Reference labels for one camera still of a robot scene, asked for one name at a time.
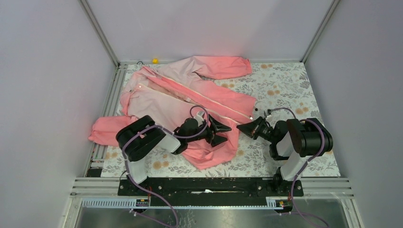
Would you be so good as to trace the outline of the pink zip-up jacket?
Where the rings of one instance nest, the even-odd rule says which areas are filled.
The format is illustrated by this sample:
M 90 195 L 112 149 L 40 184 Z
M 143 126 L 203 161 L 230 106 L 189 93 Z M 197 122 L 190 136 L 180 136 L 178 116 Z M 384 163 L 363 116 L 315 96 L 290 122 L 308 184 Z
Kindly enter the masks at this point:
M 238 124 L 248 123 L 256 99 L 215 84 L 252 73 L 249 60 L 242 57 L 193 56 L 156 68 L 135 71 L 120 96 L 121 116 L 101 117 L 92 127 L 89 140 L 100 145 L 117 146 L 118 131 L 149 115 L 173 131 L 186 118 L 205 108 L 220 123 L 231 128 L 227 141 L 213 147 L 200 140 L 189 144 L 183 156 L 202 170 L 228 162 L 238 150 Z

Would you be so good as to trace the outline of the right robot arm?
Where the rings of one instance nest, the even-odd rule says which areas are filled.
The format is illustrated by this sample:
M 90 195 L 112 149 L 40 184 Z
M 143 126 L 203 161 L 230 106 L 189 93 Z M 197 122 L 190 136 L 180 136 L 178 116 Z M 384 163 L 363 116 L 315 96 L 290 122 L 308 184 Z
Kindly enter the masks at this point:
M 270 190 L 277 195 L 286 195 L 307 165 L 316 157 L 332 150 L 333 138 L 316 119 L 288 119 L 271 126 L 263 117 L 237 127 L 255 140 L 262 138 L 270 143 L 269 155 L 275 161 L 285 161 L 269 182 Z

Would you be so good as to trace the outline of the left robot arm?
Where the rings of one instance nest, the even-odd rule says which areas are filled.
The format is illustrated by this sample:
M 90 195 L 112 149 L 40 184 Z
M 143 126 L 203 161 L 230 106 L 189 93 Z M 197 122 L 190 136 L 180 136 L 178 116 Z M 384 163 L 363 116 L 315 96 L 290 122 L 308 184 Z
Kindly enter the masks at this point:
M 188 144 L 194 141 L 204 140 L 208 145 L 215 147 L 228 140 L 218 134 L 231 130 L 231 127 L 218 122 L 210 114 L 207 119 L 204 119 L 204 114 L 187 118 L 173 132 L 157 125 L 149 115 L 138 119 L 116 135 L 130 180 L 129 189 L 135 195 L 142 195 L 147 191 L 144 158 L 155 147 L 175 155 L 184 152 Z

